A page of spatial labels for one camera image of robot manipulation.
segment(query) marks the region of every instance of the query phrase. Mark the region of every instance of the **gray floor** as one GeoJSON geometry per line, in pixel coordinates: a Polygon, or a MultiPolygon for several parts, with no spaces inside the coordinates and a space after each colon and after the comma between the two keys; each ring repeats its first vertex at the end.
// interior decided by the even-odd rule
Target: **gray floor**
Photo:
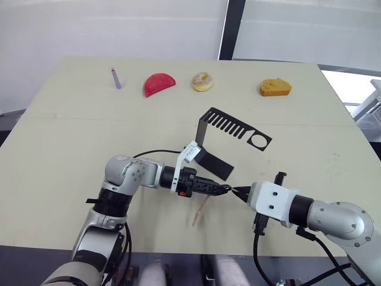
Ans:
{"type": "MultiPolygon", "coordinates": [[[[39,285],[59,265],[67,262],[69,256],[68,250],[0,246],[0,285],[39,285]]],[[[200,255],[197,254],[133,253],[131,266],[138,267],[141,271],[145,265],[158,259],[169,265],[173,286],[202,285],[200,255]]],[[[235,259],[252,285],[266,285],[256,270],[252,257],[236,256],[235,259]]],[[[344,257],[338,260],[340,264],[347,263],[344,257]]],[[[325,257],[260,257],[260,261],[273,281],[278,281],[280,278],[299,278],[308,281],[333,267],[325,257]]],[[[354,282],[358,284],[363,282],[353,269],[346,270],[346,273],[354,282]]],[[[316,285],[347,284],[341,276],[334,274],[316,285]]]]}

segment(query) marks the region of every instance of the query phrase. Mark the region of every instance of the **watermelon slice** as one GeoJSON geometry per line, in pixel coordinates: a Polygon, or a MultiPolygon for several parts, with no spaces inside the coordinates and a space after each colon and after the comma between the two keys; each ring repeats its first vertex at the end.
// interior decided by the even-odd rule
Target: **watermelon slice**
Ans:
{"type": "Polygon", "coordinates": [[[176,81],[173,77],[167,75],[166,73],[156,73],[147,78],[144,83],[144,96],[150,97],[156,92],[162,91],[165,88],[170,88],[174,86],[176,81]]]}

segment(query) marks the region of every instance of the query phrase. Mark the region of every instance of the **table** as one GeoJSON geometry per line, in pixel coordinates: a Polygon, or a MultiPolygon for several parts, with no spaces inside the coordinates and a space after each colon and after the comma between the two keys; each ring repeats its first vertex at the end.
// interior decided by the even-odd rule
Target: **table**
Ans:
{"type": "MultiPolygon", "coordinates": [[[[71,249],[90,208],[85,201],[97,197],[108,159],[157,148],[181,150],[195,138],[198,119],[210,107],[273,138],[261,152],[208,128],[206,149],[235,167],[228,184],[272,181],[283,171],[284,186],[317,200],[359,204],[381,228],[381,164],[315,64],[68,57],[0,148],[0,244],[71,249]],[[190,86],[200,71],[215,78],[204,93],[190,86]],[[172,75],[176,86],[144,98],[143,83],[157,72],[172,75]],[[292,84],[291,93],[262,97],[260,82],[276,77],[292,84]]],[[[176,162],[174,154],[149,158],[176,162]]],[[[188,165],[222,182],[194,162],[188,165]]],[[[128,212],[133,251],[251,255],[253,211],[233,194],[214,197],[192,227],[203,199],[141,188],[128,212]]],[[[277,222],[270,222],[266,234],[260,255],[325,256],[277,222]]]]}

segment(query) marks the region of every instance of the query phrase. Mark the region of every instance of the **table surface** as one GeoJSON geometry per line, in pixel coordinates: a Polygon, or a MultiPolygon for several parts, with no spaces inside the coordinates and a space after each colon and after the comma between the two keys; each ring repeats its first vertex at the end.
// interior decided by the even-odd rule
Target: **table surface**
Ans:
{"type": "MultiPolygon", "coordinates": [[[[85,201],[97,197],[108,159],[181,150],[195,139],[198,119],[210,107],[273,138],[261,152],[207,129],[206,149],[235,167],[228,184],[272,181],[283,171],[284,186],[316,200],[358,204],[381,228],[381,164],[315,64],[73,57],[55,69],[0,148],[0,244],[71,249],[90,208],[85,201]],[[191,88],[200,71],[215,78],[207,92],[191,88]],[[145,79],[158,72],[173,76],[176,85],[144,98],[145,79]],[[262,97],[261,81],[277,77],[291,83],[291,93],[262,97]]],[[[176,162],[174,154],[149,158],[176,162]]],[[[193,162],[187,165],[222,182],[193,162]]],[[[128,212],[133,251],[251,255],[254,212],[229,193],[213,197],[192,227],[204,198],[139,189],[128,212]]],[[[260,255],[325,255],[294,230],[271,221],[260,255]]]]}

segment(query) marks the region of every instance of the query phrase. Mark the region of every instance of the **purple marker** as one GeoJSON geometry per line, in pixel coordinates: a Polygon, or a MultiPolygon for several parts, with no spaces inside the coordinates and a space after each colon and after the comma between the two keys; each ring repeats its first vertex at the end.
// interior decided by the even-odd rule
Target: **purple marker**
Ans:
{"type": "Polygon", "coordinates": [[[119,78],[113,67],[111,68],[111,73],[113,74],[113,77],[114,77],[115,86],[117,87],[117,89],[121,89],[119,78]]]}

